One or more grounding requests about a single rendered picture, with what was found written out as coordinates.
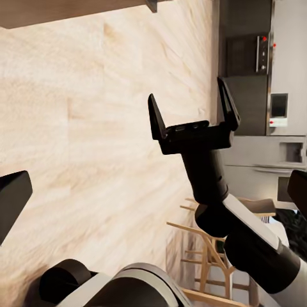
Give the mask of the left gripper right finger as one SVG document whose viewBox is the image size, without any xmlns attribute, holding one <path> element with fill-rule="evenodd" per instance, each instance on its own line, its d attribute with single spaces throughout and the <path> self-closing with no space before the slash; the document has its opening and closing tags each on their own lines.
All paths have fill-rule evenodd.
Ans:
<svg viewBox="0 0 307 307">
<path fill-rule="evenodd" d="M 307 173 L 293 170 L 289 179 L 287 191 L 297 208 L 307 220 Z"/>
</svg>

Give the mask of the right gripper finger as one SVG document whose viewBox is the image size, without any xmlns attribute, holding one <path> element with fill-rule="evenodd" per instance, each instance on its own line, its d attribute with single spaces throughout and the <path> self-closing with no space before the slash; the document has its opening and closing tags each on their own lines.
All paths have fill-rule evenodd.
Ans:
<svg viewBox="0 0 307 307">
<path fill-rule="evenodd" d="M 150 125 L 152 131 L 152 139 L 159 140 L 160 145 L 166 145 L 166 143 L 171 143 L 170 139 L 166 139 L 166 134 L 168 131 L 165 126 L 165 123 L 162 119 L 160 109 L 157 105 L 157 101 L 154 95 L 151 95 L 148 98 L 148 108 L 150 115 Z"/>
<path fill-rule="evenodd" d="M 238 114 L 237 108 L 235 107 L 229 88 L 227 87 L 226 81 L 222 77 L 219 77 L 218 81 L 219 81 L 218 85 L 221 96 L 221 103 L 223 106 L 223 113 L 225 119 L 225 122 L 220 122 L 219 128 L 226 128 L 228 130 L 235 131 L 238 129 L 240 125 L 240 116 Z M 232 111 L 228 110 L 228 105 L 226 103 L 225 95 L 228 99 Z M 171 141 L 171 138 L 168 138 L 168 136 L 166 136 L 166 139 L 170 139 Z M 194 142 L 194 139 L 187 139 L 187 141 L 178 141 L 178 142 L 171 141 L 171 143 L 166 143 L 166 145 L 175 145 L 177 143 L 186 143 L 186 142 Z M 166 146 L 166 145 L 161 145 L 161 146 Z"/>
</svg>

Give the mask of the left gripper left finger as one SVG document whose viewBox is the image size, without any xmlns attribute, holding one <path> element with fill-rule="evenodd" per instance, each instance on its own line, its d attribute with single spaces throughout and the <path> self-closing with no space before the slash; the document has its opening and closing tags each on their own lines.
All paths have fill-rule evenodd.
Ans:
<svg viewBox="0 0 307 307">
<path fill-rule="evenodd" d="M 0 177 L 0 246 L 32 195 L 27 170 Z"/>
</svg>

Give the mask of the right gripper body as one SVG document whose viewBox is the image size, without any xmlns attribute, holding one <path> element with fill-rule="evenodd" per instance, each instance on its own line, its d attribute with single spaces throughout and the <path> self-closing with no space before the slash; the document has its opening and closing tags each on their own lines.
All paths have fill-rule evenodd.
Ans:
<svg viewBox="0 0 307 307">
<path fill-rule="evenodd" d="M 163 154 L 182 154 L 187 177 L 194 185 L 214 184 L 224 177 L 219 149 L 232 146 L 235 131 L 219 126 L 171 132 L 168 138 L 173 142 L 187 139 L 194 139 L 194 142 L 161 146 Z"/>
</svg>

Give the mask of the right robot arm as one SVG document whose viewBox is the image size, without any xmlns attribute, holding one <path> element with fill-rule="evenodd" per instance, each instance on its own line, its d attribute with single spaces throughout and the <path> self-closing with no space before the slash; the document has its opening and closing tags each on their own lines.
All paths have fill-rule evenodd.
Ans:
<svg viewBox="0 0 307 307">
<path fill-rule="evenodd" d="M 151 93 L 152 139 L 159 140 L 163 154 L 182 154 L 199 204 L 194 210 L 197 224 L 210 236 L 224 239 L 231 264 L 248 272 L 281 307 L 307 307 L 307 263 L 229 193 L 219 149 L 232 146 L 240 116 L 226 81 L 218 81 L 225 122 L 215 127 L 208 120 L 166 127 Z"/>
</svg>

